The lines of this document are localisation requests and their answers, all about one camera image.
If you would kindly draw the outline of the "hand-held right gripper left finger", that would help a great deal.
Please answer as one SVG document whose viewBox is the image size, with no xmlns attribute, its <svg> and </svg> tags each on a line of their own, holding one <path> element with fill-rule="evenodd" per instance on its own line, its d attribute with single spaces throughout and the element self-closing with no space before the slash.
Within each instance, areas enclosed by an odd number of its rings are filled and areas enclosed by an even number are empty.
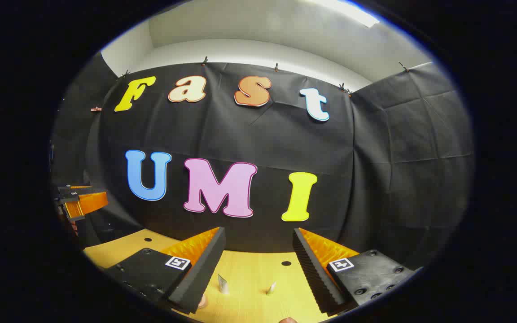
<svg viewBox="0 0 517 323">
<path fill-rule="evenodd" d="M 156 307 L 194 314 L 225 245 L 225 228 L 216 227 L 162 251 L 140 248 L 105 273 Z"/>
</svg>

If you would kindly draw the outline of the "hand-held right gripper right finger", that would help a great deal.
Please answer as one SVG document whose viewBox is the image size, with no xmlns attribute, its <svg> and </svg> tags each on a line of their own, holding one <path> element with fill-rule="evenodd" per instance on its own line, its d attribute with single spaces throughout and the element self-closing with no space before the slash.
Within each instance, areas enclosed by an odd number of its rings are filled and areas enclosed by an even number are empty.
<svg viewBox="0 0 517 323">
<path fill-rule="evenodd" d="M 357 252 L 303 228 L 293 232 L 293 248 L 323 314 L 342 314 L 385 296 L 416 270 L 377 249 Z"/>
</svg>

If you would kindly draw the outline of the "black backdrop cloth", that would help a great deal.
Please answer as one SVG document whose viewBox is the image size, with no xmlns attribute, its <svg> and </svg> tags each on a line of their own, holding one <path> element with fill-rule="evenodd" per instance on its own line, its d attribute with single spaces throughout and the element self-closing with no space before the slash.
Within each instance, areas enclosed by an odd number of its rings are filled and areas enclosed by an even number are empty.
<svg viewBox="0 0 517 323">
<path fill-rule="evenodd" d="M 252 64 L 119 79 L 94 60 L 66 89 L 52 145 L 54 185 L 107 191 L 92 215 L 102 242 L 224 227 L 229 250 L 292 252 L 302 227 L 411 268 L 461 222 L 474 172 L 469 115 L 433 63 L 349 97 Z"/>
</svg>

